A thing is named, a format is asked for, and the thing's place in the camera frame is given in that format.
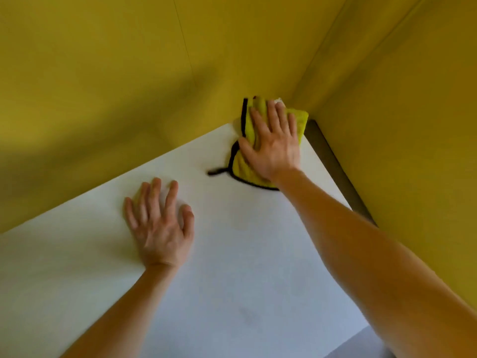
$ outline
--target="black cloth trim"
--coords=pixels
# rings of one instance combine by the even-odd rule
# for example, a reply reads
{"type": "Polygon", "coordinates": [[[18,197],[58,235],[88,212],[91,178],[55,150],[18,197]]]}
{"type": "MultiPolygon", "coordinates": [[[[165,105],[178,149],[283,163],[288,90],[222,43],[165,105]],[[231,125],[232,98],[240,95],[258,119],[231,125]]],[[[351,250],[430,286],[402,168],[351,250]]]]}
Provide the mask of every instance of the black cloth trim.
{"type": "MultiPolygon", "coordinates": [[[[241,126],[241,129],[242,129],[242,137],[246,137],[245,135],[245,124],[247,122],[247,106],[248,106],[248,98],[244,98],[243,99],[243,104],[242,104],[242,114],[240,116],[240,126],[241,126]]],[[[232,145],[232,150],[230,151],[230,159],[229,159],[229,165],[225,168],[215,168],[215,169],[212,169],[210,171],[207,172],[207,174],[209,176],[217,176],[219,174],[222,174],[224,172],[228,172],[229,175],[232,176],[232,178],[236,179],[237,181],[240,181],[242,183],[245,183],[247,185],[250,185],[250,186],[253,186],[253,187],[257,187],[257,188],[261,188],[261,189],[267,189],[267,190],[270,190],[270,191],[279,191],[278,188],[276,187],[266,187],[266,186],[260,186],[260,185],[256,185],[255,183],[252,183],[252,182],[248,182],[244,179],[241,179],[240,177],[236,176],[234,174],[234,171],[233,171],[233,165],[234,165],[234,159],[235,159],[235,156],[237,155],[237,152],[240,150],[240,146],[239,146],[239,143],[238,141],[236,141],[233,145],[232,145]]]]}

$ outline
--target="hand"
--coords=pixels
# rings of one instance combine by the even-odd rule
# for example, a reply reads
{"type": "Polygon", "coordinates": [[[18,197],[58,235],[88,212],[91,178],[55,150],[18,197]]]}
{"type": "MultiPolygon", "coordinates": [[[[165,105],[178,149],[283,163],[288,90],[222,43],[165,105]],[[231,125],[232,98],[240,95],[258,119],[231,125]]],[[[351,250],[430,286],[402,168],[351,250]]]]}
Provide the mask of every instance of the hand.
{"type": "Polygon", "coordinates": [[[300,146],[295,115],[290,114],[287,118],[282,102],[275,104],[274,101],[267,101],[267,110],[271,130],[260,113],[255,108],[250,109],[260,134],[260,150],[254,150],[244,137],[238,141],[240,150],[253,169],[263,178],[274,182],[281,172],[300,169],[300,146]]]}
{"type": "Polygon", "coordinates": [[[176,216],[179,184],[177,181],[171,183],[162,212],[160,191],[160,179],[153,179],[151,185],[143,182],[138,203],[134,204],[126,197],[124,212],[146,268],[156,265],[179,268],[186,261],[194,240],[194,214],[189,205],[183,205],[184,228],[180,228],[176,216]]]}

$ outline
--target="forearm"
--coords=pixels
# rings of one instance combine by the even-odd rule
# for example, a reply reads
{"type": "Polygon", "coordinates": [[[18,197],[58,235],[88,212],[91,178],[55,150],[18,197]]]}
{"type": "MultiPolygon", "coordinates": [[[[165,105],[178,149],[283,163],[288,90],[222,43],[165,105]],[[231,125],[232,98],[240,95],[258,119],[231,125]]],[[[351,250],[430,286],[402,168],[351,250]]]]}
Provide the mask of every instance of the forearm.
{"type": "Polygon", "coordinates": [[[154,312],[175,273],[175,268],[166,265],[146,269],[133,287],[62,357],[136,357],[154,312]]]}
{"type": "Polygon", "coordinates": [[[433,349],[443,344],[455,351],[475,337],[459,333],[477,328],[471,309],[408,248],[300,171],[274,182],[295,206],[330,273],[395,353],[429,353],[430,342],[433,349]]]}

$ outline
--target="finger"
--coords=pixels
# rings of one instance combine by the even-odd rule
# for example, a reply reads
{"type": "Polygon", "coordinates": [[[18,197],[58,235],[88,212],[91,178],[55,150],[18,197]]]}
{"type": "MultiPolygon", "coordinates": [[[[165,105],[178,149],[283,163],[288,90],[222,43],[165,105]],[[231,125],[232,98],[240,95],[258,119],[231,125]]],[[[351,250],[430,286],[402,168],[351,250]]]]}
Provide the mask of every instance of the finger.
{"type": "Polygon", "coordinates": [[[275,104],[275,108],[277,109],[281,130],[283,131],[283,133],[289,134],[290,128],[288,126],[288,117],[285,104],[283,104],[282,102],[278,102],[277,104],[275,104]]]}
{"type": "Polygon", "coordinates": [[[280,133],[280,121],[278,120],[277,109],[275,108],[275,101],[269,100],[267,101],[267,112],[270,121],[271,131],[274,133],[280,133]]]}
{"type": "Polygon", "coordinates": [[[151,220],[157,220],[161,217],[161,208],[159,207],[159,194],[161,193],[161,180],[154,178],[151,184],[151,191],[149,198],[147,199],[149,218],[151,220]]]}
{"type": "Polygon", "coordinates": [[[127,225],[131,230],[138,228],[139,223],[136,220],[133,212],[133,201],[129,197],[124,199],[124,216],[126,217],[127,225]]]}
{"type": "Polygon", "coordinates": [[[149,194],[149,184],[143,182],[141,185],[141,194],[139,195],[139,202],[137,204],[137,214],[139,215],[139,221],[141,224],[146,225],[149,220],[147,213],[146,197],[149,194]]]}
{"type": "Polygon", "coordinates": [[[290,126],[290,134],[292,137],[298,138],[297,134],[297,120],[295,114],[290,113],[288,116],[288,124],[290,126]]]}
{"type": "Polygon", "coordinates": [[[244,157],[247,159],[247,161],[254,166],[257,163],[257,151],[253,149],[253,147],[250,145],[248,140],[244,137],[240,137],[238,139],[239,141],[239,146],[240,150],[242,151],[242,154],[244,157]]]}
{"type": "Polygon", "coordinates": [[[252,116],[253,123],[257,127],[260,137],[266,137],[270,134],[270,129],[263,120],[260,112],[255,108],[250,108],[250,115],[252,116]]]}
{"type": "Polygon", "coordinates": [[[177,192],[179,192],[179,183],[177,181],[172,181],[169,193],[165,198],[164,211],[165,215],[168,217],[176,216],[177,192]]]}
{"type": "Polygon", "coordinates": [[[193,239],[194,238],[194,213],[189,205],[182,206],[182,218],[184,220],[184,227],[182,232],[184,233],[184,238],[193,239]]]}

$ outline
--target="left hand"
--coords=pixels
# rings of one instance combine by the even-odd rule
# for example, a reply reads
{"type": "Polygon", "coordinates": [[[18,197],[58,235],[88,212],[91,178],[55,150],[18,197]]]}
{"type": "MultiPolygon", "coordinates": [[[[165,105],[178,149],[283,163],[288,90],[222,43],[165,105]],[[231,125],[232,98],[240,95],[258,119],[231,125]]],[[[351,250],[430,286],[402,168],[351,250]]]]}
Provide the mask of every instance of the left hand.
{"type": "Polygon", "coordinates": [[[194,240],[194,214],[189,205],[182,205],[184,228],[180,228],[176,215],[178,182],[171,183],[162,212],[160,191],[160,179],[153,179],[152,184],[143,182],[137,203],[129,197],[124,199],[124,212],[146,268],[157,265],[179,268],[194,240]]]}

